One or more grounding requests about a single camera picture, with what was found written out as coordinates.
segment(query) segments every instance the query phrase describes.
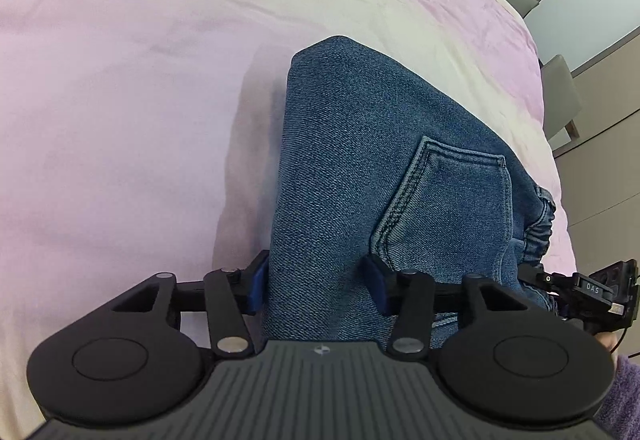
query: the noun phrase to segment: purple sleeve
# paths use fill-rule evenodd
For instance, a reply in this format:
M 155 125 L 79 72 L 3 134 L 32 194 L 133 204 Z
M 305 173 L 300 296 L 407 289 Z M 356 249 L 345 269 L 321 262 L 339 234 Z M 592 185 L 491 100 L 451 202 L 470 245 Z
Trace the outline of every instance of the purple sleeve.
M 616 440 L 640 439 L 640 366 L 618 357 L 613 385 L 595 421 Z

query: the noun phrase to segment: jeans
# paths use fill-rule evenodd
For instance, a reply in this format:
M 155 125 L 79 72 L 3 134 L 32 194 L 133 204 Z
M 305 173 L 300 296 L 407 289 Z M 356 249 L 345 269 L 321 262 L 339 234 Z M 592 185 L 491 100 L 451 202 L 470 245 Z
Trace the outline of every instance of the jeans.
M 373 252 L 438 282 L 472 272 L 552 309 L 517 266 L 548 249 L 555 205 L 480 120 L 393 59 L 343 36 L 296 54 L 287 79 L 267 338 L 378 340 L 357 269 Z M 457 330 L 438 314 L 431 346 Z

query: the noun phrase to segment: folded blue jeans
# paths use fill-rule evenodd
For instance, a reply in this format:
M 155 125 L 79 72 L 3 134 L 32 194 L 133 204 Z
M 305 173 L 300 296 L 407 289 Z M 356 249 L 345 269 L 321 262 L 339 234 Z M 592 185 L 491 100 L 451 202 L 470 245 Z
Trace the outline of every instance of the folded blue jeans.
M 555 205 L 509 146 L 398 62 L 343 36 L 296 54 L 271 236 L 267 338 L 388 339 L 358 271 L 368 252 L 392 269 L 459 283 L 477 273 L 549 310 L 517 279 L 548 249 Z M 431 345 L 457 330 L 438 314 Z

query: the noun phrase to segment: person's arm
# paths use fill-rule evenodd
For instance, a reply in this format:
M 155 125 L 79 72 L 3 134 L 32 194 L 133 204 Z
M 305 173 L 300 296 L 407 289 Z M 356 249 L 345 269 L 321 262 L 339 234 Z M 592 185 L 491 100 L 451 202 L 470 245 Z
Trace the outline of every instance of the person's arm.
M 614 334 L 596 338 L 609 350 L 618 342 Z M 616 376 L 594 420 L 616 440 L 640 440 L 640 366 L 617 353 L 613 357 Z

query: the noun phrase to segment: black cable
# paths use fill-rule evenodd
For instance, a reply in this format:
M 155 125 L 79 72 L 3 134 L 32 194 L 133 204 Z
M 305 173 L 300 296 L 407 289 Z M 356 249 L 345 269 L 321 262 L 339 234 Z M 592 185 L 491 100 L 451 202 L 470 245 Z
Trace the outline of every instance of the black cable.
M 615 352 L 615 351 L 618 349 L 618 346 L 620 346 L 620 343 L 622 342 L 622 339 L 624 339 L 624 338 L 625 338 L 625 335 L 626 335 L 626 331 L 627 331 L 627 330 L 629 330 L 629 328 L 625 328 L 625 331 L 624 331 L 624 332 L 622 332 L 622 337 L 620 337 L 620 340 L 618 341 L 618 344 L 616 344 L 616 345 L 613 347 L 613 350 L 611 351 L 611 353 Z

